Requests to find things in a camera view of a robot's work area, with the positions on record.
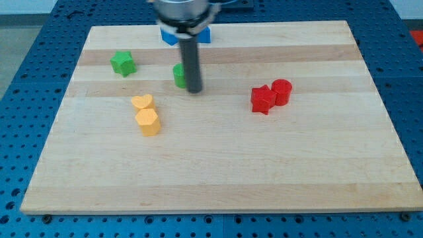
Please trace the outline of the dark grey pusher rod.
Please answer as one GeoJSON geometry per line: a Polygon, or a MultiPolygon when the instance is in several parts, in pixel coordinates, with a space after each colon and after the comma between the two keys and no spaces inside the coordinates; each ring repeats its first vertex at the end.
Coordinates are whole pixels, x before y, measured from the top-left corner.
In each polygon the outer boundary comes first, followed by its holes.
{"type": "Polygon", "coordinates": [[[189,93],[200,93],[203,89],[203,83],[198,53],[198,37],[180,39],[179,48],[184,68],[186,90],[189,93]]]}

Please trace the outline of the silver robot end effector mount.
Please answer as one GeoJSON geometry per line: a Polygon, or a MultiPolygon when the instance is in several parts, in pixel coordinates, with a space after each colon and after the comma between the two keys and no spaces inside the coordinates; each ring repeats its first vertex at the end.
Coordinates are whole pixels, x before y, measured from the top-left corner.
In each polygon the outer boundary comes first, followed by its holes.
{"type": "Polygon", "coordinates": [[[154,0],[157,24],[174,36],[196,36],[211,24],[221,3],[208,0],[154,0]]]}

